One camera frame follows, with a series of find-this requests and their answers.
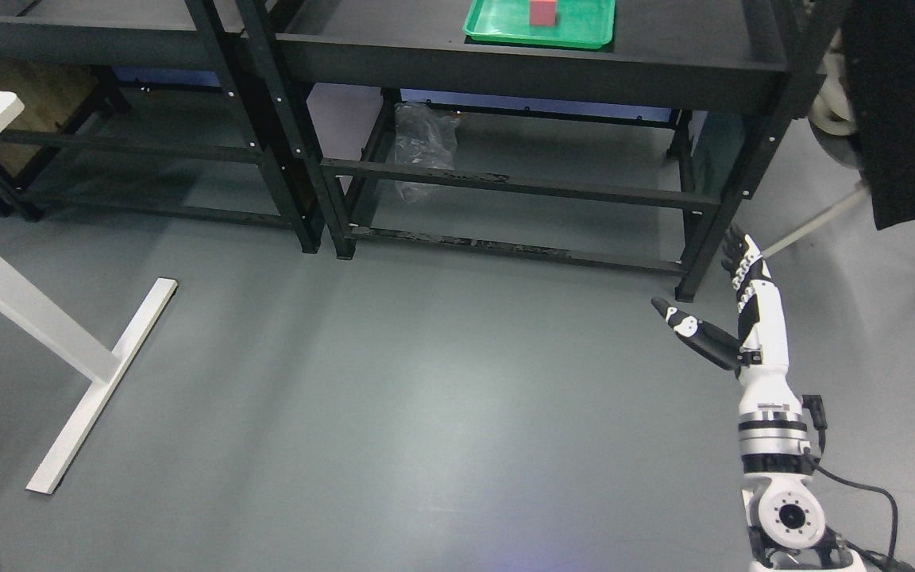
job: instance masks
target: green tray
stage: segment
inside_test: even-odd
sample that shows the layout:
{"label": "green tray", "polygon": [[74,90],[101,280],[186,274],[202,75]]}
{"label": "green tray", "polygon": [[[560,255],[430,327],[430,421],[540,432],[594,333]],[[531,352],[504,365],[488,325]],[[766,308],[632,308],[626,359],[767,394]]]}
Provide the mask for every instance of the green tray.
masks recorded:
{"label": "green tray", "polygon": [[557,0],[556,25],[529,25],[529,0],[473,0],[465,33],[481,42],[596,50],[613,39],[616,0]]}

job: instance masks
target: black jacket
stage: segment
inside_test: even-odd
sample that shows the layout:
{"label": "black jacket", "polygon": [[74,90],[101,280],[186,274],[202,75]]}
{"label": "black jacket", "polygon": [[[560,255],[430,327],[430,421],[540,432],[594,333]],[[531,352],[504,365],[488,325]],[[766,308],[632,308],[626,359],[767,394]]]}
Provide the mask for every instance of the black jacket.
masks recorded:
{"label": "black jacket", "polygon": [[915,218],[915,0],[853,0],[843,44],[880,230]]}

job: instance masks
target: black cable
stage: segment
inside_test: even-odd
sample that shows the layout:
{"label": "black cable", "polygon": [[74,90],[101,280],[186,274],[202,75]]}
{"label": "black cable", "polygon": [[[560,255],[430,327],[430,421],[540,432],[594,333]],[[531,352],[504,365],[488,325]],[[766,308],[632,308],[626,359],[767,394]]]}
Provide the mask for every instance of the black cable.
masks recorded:
{"label": "black cable", "polygon": [[[885,489],[880,488],[880,486],[864,485],[862,482],[853,482],[849,479],[839,477],[832,472],[828,472],[820,464],[817,464],[817,460],[814,460],[814,457],[810,454],[810,448],[803,450],[803,457],[810,463],[815,470],[820,471],[825,477],[831,478],[832,481],[839,482],[840,485],[852,486],[853,489],[861,489],[861,491],[869,491],[872,493],[878,493],[878,495],[883,495],[889,504],[892,504],[892,535],[889,536],[889,554],[887,555],[885,561],[885,568],[883,571],[890,572],[892,570],[892,564],[894,562],[894,556],[896,556],[896,536],[899,533],[899,504],[896,504],[896,497],[892,496],[892,493],[887,492]],[[853,546],[852,543],[848,543],[850,547],[853,547],[854,550],[858,553],[863,554],[864,550],[857,549]]]}

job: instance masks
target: pink cube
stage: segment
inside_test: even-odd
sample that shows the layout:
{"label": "pink cube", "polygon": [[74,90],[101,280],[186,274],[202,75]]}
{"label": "pink cube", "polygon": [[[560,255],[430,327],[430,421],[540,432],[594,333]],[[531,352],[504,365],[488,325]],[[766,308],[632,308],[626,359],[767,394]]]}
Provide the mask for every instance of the pink cube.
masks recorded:
{"label": "pink cube", "polygon": [[556,25],[556,0],[529,0],[530,25]]}

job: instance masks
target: white table leg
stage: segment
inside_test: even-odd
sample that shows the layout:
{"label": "white table leg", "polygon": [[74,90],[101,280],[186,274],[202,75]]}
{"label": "white table leg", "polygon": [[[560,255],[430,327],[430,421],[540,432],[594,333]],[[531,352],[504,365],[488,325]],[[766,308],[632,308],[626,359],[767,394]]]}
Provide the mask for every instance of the white table leg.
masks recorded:
{"label": "white table leg", "polygon": [[112,350],[119,358],[119,367],[112,379],[105,385],[91,384],[87,393],[83,394],[83,399],[69,416],[66,426],[62,427],[62,432],[55,439],[55,444],[48,450],[48,455],[44,456],[44,460],[41,461],[37,471],[26,485],[28,491],[46,493],[46,495],[55,492],[55,487],[62,481],[69,464],[76,456],[76,451],[79,451],[83,440],[87,434],[90,434],[91,428],[98,420],[98,415],[105,409],[108,399],[119,385],[119,381],[122,380],[129,363],[137,356],[143,340],[150,333],[150,329],[153,328],[160,313],[164,311],[164,305],[171,299],[177,286],[178,284],[174,280],[159,278],[150,288],[143,304],[137,309],[137,313],[129,322],[125,332],[122,333],[119,342],[115,344],[115,349]]}
{"label": "white table leg", "polygon": [[29,491],[46,495],[55,492],[177,286],[174,280],[157,279],[115,348],[109,351],[0,257],[0,312],[91,380],[87,393],[30,478],[26,486]]}
{"label": "white table leg", "polygon": [[119,367],[119,358],[2,257],[0,312],[95,383],[108,383]]}

